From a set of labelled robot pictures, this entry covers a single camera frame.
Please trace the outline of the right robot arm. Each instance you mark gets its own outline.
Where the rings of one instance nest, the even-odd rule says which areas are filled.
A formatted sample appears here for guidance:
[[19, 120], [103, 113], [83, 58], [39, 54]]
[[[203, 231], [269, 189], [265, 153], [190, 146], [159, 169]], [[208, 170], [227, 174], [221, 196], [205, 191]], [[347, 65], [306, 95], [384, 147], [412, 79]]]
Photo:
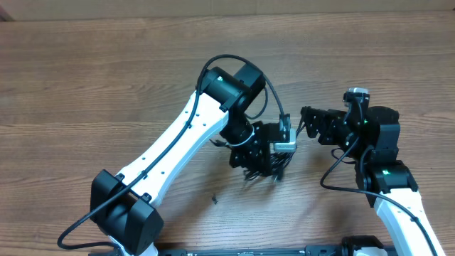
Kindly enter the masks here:
[[366, 195], [384, 223], [398, 255], [443, 255], [423, 209], [419, 186], [397, 158], [399, 113], [389, 107], [355, 107], [348, 111], [301, 109], [310, 138], [337, 145], [355, 160], [355, 193]]

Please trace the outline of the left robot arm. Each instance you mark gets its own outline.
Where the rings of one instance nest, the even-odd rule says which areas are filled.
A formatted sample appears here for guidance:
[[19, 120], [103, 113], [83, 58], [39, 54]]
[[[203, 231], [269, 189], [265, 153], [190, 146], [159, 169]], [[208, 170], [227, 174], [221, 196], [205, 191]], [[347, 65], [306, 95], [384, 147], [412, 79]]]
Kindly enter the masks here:
[[99, 172], [91, 186], [90, 209], [111, 203], [91, 219], [113, 242], [113, 255], [156, 255], [154, 241], [164, 226], [156, 209], [183, 167], [215, 134], [231, 150], [230, 165], [241, 166], [248, 178], [282, 175], [272, 165], [277, 157], [271, 150], [295, 150], [289, 115], [264, 124], [250, 123], [245, 114], [265, 82], [248, 64], [234, 75], [219, 67], [207, 70], [202, 90], [191, 95], [177, 119], [138, 159], [117, 175]]

